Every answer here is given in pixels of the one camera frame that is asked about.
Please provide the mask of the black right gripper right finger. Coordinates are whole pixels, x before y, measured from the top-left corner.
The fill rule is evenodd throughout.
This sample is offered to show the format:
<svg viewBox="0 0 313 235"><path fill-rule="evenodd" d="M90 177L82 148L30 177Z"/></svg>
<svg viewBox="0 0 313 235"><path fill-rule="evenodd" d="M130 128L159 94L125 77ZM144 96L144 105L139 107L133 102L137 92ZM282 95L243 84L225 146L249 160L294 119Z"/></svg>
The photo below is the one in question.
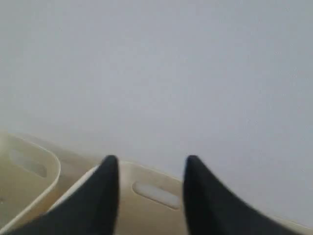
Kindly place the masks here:
<svg viewBox="0 0 313 235"><path fill-rule="evenodd" d="M183 202L191 235L295 234L228 190L195 155L188 156L186 160Z"/></svg>

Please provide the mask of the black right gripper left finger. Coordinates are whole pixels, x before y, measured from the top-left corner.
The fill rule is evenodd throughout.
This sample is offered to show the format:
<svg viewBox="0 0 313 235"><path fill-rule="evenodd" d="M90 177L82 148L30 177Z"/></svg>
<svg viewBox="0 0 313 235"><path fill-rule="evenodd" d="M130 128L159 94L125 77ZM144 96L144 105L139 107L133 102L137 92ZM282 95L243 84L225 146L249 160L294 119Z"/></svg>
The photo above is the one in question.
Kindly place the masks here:
<svg viewBox="0 0 313 235"><path fill-rule="evenodd" d="M108 155L66 200L10 235L112 235L119 206L118 159Z"/></svg>

